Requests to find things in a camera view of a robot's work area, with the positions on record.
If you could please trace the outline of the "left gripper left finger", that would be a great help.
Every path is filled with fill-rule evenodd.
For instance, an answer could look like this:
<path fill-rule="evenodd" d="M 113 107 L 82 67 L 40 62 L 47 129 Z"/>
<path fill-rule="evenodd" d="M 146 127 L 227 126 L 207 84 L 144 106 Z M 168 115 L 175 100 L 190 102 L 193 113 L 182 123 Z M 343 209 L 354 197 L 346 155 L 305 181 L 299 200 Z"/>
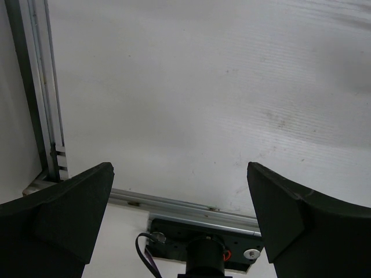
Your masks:
<path fill-rule="evenodd" d="M 110 162 L 1 204 L 1 277 L 81 277 L 114 180 Z"/>

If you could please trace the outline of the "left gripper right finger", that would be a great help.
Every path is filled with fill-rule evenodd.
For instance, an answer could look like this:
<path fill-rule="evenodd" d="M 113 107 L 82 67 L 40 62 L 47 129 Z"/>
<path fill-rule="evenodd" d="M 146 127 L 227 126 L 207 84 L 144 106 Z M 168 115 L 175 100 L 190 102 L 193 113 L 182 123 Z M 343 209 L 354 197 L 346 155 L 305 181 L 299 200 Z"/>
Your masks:
<path fill-rule="evenodd" d="M 247 181 L 277 277 L 370 277 L 370 208 L 293 182 L 257 162 Z"/>

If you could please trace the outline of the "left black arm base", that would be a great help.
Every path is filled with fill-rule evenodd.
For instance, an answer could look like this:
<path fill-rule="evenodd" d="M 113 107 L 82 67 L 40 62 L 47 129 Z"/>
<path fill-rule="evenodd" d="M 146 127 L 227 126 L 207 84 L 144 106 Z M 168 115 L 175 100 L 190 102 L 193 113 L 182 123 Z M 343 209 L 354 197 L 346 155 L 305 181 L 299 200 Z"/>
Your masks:
<path fill-rule="evenodd" d="M 200 268 L 218 272 L 247 272 L 263 250 L 261 236 L 255 232 L 224 229 L 218 225 L 178 220 L 150 214 L 146 247 L 158 259 L 186 263 L 186 271 Z"/>

